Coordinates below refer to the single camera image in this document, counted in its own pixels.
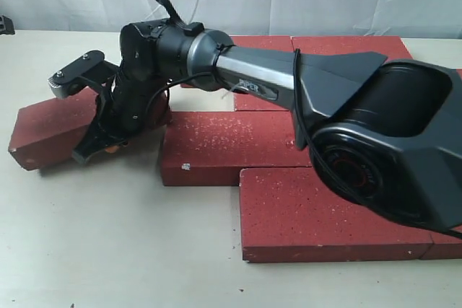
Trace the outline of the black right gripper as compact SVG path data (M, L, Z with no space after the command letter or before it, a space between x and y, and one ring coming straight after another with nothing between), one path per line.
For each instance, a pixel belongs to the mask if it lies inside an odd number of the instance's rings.
M127 138L163 125L169 113L165 86L158 76L141 81L119 68L98 95L95 119L73 148L72 159L84 164L101 151L114 154Z

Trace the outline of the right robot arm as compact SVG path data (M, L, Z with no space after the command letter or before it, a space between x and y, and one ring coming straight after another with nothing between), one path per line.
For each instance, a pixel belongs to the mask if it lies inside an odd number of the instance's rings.
M376 52L303 54L243 48L219 30L163 19L126 25L121 64L97 90L78 162L145 128L169 88L249 94L288 110L335 194L394 223L461 236L461 76Z

